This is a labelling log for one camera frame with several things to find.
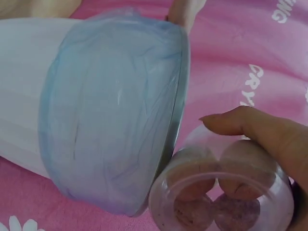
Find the white lettering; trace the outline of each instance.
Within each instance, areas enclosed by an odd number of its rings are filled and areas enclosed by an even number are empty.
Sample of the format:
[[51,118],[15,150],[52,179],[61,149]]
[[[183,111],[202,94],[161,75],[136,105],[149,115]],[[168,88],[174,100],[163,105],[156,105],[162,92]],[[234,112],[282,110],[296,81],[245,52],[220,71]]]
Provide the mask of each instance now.
[[257,87],[260,85],[260,79],[258,79],[255,74],[249,73],[250,80],[247,80],[245,82],[246,86],[250,86],[252,90],[257,89]]
[[307,88],[307,91],[306,91],[306,94],[305,94],[305,98],[306,98],[306,101],[308,103],[308,88]]
[[245,136],[245,135],[242,135],[242,140],[250,140],[250,138],[248,138],[248,137]]
[[292,7],[296,0],[278,0],[277,9],[274,11],[271,18],[278,23],[286,23],[288,17],[291,16]]
[[290,11],[292,10],[292,7],[288,5],[284,0],[279,0],[277,8],[284,12],[287,16],[291,15]]
[[288,20],[287,15],[281,10],[275,10],[271,18],[281,24],[286,23]]
[[257,73],[257,76],[260,78],[264,75],[264,71],[263,69],[260,67],[260,66],[257,66],[257,65],[253,65],[253,64],[250,64],[249,65],[250,69],[254,72],[254,73]]
[[255,93],[253,91],[252,92],[242,91],[242,95],[248,100],[251,106],[255,106],[255,103],[251,99],[255,96]]
[[290,6],[294,6],[294,3],[296,3],[296,0],[285,0]]
[[244,102],[242,102],[242,101],[240,101],[240,106],[249,106],[249,105],[244,103]]
[[[245,85],[250,86],[251,90],[256,90],[261,83],[260,78],[264,75],[264,70],[262,67],[253,64],[249,64],[249,67],[251,70],[251,72],[249,73],[250,79],[246,80]],[[255,103],[252,99],[255,96],[254,91],[242,91],[242,95],[247,99],[247,102],[245,103],[243,101],[240,101],[240,106],[255,106]]]

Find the human skin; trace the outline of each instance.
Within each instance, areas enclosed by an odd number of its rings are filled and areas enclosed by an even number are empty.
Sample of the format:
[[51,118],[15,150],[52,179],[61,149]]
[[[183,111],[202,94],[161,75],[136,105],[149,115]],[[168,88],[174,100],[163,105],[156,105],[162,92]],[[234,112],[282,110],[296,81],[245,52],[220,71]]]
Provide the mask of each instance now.
[[167,20],[182,26],[189,33],[205,2],[206,0],[174,0],[169,9]]
[[261,145],[295,180],[295,213],[288,231],[308,230],[308,127],[252,107],[200,119],[220,135],[245,135]]

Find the white flower print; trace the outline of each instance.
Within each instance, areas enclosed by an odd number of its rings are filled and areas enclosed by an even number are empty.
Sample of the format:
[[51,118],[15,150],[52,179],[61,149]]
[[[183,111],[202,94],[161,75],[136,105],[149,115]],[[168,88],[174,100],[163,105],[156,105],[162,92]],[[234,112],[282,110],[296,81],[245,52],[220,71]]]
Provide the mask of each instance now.
[[0,222],[0,231],[44,231],[43,229],[38,230],[38,223],[35,220],[29,219],[21,228],[20,222],[16,216],[11,216],[9,220],[10,229],[6,228]]

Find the plastic wrap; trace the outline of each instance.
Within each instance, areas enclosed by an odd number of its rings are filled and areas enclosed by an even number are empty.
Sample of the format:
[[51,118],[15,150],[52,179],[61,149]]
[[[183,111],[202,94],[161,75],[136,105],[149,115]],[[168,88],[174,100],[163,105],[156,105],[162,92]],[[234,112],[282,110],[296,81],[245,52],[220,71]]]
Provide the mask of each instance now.
[[39,113],[42,160],[62,193],[114,214],[139,211],[162,155],[182,65],[188,70],[187,48],[179,26],[131,9],[72,27],[49,69]]

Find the finger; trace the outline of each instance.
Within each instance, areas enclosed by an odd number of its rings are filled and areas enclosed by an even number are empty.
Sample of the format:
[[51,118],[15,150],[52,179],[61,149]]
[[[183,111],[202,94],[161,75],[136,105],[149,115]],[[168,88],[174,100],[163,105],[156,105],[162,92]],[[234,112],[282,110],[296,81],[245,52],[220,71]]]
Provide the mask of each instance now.
[[205,116],[200,120],[217,134],[245,135],[256,141],[308,192],[307,127],[245,106],[224,114]]

